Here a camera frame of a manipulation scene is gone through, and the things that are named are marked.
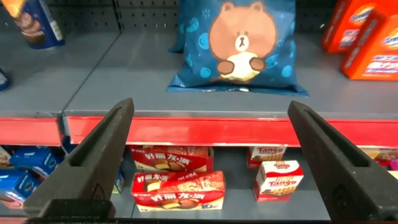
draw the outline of blue box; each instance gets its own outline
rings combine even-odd
[[[2,203],[9,208],[23,208],[24,201],[39,186],[28,171],[0,170]]]
[[[10,158],[16,169],[29,169],[47,178],[61,163],[54,153],[35,146],[20,147]]]

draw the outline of red and white box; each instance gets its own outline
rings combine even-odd
[[[212,171],[214,151],[211,147],[130,146],[137,169],[149,171]]]
[[[223,208],[222,171],[136,173],[132,197],[140,212]]]
[[[256,201],[288,200],[303,177],[297,161],[262,162],[254,184]]]
[[[263,161],[281,161],[286,149],[282,146],[249,147],[246,154],[248,167],[258,169]]]

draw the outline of store shelf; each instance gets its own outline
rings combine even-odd
[[[222,170],[226,179],[226,195],[222,210],[184,212],[140,212],[136,207],[133,218],[171,218],[195,220],[329,220],[308,164],[301,150],[286,152],[286,160],[298,160],[304,178],[289,201],[261,202],[254,200],[252,187],[257,171],[247,168],[243,149],[216,149],[215,170]]]
[[[0,144],[59,146],[58,116],[117,36],[70,34],[63,47],[34,50],[17,32],[0,34],[0,66],[12,80],[0,94]]]
[[[394,82],[350,81],[340,55],[320,48],[319,34],[297,34],[298,82],[309,98],[241,92],[167,93],[182,56],[167,49],[173,32],[124,33],[65,108],[79,143],[115,103],[133,97],[129,144],[298,145],[287,119],[291,100],[308,104],[358,145],[398,146]]]

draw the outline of red snack box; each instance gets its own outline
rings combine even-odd
[[[281,161],[286,149],[280,146],[249,147],[246,162],[249,168],[258,169],[263,161]]]
[[[130,146],[137,169],[150,171],[212,171],[211,147]]]
[[[222,171],[136,173],[132,196],[140,212],[222,209]]]
[[[398,81],[398,12],[395,6],[372,10],[343,60],[341,71],[352,80]]]
[[[303,177],[297,161],[263,162],[254,184],[256,201],[288,200]]]
[[[339,0],[322,39],[329,53],[347,52],[370,12],[391,0]]]

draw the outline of orange box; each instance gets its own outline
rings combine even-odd
[[[323,48],[329,53],[347,52],[370,12],[387,2],[388,0],[340,0],[322,38]]]
[[[223,208],[222,171],[136,173],[132,196],[140,212]]]
[[[353,80],[398,81],[398,12],[378,7],[370,13],[341,71]]]

